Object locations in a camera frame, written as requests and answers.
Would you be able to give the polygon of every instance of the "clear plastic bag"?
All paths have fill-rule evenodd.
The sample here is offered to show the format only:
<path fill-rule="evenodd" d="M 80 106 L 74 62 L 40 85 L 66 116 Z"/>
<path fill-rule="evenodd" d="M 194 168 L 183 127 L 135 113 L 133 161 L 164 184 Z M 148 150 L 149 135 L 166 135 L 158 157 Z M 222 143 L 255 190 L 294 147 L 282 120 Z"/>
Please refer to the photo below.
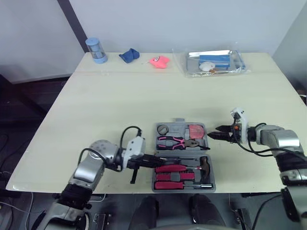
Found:
<path fill-rule="evenodd" d="M 179 51 L 173 49 L 179 69 L 186 77 L 237 75 L 247 72 L 241 53 L 237 50 Z"/>

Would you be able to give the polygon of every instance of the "blue cylindrical container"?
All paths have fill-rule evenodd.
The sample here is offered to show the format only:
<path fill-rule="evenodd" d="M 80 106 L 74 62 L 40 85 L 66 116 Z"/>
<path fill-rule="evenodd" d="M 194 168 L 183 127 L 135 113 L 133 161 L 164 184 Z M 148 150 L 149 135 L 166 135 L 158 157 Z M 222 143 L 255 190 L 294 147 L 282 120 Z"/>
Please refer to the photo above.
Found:
<path fill-rule="evenodd" d="M 98 38 L 90 37 L 85 41 L 88 49 L 90 50 L 94 61 L 98 64 L 105 63 L 107 56 L 102 49 Z"/>

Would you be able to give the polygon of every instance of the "pink object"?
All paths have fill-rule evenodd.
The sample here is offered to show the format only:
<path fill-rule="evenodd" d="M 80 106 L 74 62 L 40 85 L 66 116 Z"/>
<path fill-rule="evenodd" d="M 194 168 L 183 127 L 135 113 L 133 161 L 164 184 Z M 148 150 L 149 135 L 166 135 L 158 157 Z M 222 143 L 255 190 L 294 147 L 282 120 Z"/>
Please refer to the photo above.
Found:
<path fill-rule="evenodd" d="M 189 131 L 191 139 L 202 139 L 205 135 L 205 130 L 200 125 L 189 125 Z"/>
<path fill-rule="evenodd" d="M 164 56 L 158 56 L 154 57 L 149 60 L 149 63 L 153 64 L 158 69 L 165 69 L 167 67 L 167 63 L 169 62 L 169 59 Z"/>

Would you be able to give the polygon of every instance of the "screwdriver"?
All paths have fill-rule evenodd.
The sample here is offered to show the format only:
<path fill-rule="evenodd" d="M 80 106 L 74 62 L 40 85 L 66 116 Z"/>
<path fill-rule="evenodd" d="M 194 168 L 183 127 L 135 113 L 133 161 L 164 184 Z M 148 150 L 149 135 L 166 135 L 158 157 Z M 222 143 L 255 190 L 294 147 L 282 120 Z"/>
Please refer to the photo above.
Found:
<path fill-rule="evenodd" d="M 155 169 L 156 173 L 172 173 L 172 172 L 183 172 L 188 169 L 197 169 L 203 170 L 201 166 L 185 166 L 181 164 L 169 164 L 169 165 L 162 165 Z"/>
<path fill-rule="evenodd" d="M 212 184 L 184 184 L 183 182 L 158 181 L 154 184 L 155 189 L 183 189 L 185 186 L 198 188 L 213 188 Z"/>

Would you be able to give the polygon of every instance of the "pliers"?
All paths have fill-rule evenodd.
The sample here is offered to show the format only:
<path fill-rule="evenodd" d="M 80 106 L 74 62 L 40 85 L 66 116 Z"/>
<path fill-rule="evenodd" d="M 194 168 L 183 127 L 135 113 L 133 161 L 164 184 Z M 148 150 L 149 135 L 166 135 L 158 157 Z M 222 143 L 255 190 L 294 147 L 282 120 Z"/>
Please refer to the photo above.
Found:
<path fill-rule="evenodd" d="M 158 137 L 158 140 L 172 140 L 179 142 L 177 145 L 166 146 L 166 145 L 157 145 L 158 150 L 184 150 L 186 147 L 196 147 L 199 146 L 200 143 L 196 140 L 185 140 L 184 138 L 177 138 L 171 136 L 161 136 Z"/>

